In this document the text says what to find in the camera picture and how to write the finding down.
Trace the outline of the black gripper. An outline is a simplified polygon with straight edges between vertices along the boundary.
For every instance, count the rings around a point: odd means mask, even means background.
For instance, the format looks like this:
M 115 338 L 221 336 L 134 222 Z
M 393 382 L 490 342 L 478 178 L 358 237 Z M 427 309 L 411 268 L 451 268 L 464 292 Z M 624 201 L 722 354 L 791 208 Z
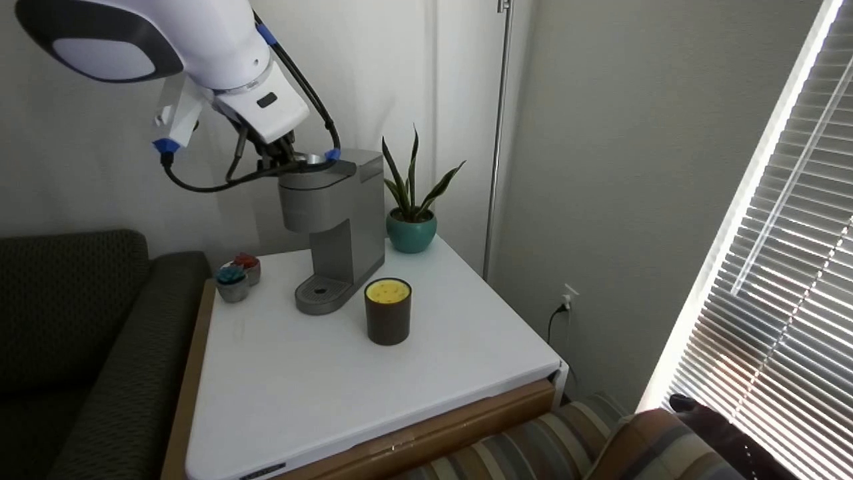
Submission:
M 305 164 L 305 156 L 297 149 L 297 133 L 285 133 L 273 144 L 253 141 L 253 149 L 258 156 L 257 168 L 262 173 L 293 172 Z

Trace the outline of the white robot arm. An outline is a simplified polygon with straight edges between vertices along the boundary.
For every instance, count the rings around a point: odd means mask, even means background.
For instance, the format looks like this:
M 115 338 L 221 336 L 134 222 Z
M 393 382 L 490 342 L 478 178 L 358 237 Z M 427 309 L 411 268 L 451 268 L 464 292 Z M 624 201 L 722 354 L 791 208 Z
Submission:
M 269 164 L 310 105 L 277 61 L 277 40 L 250 0 L 15 0 L 25 33 L 63 66 L 102 84 L 166 78 L 155 149 L 190 144 L 206 105 Z

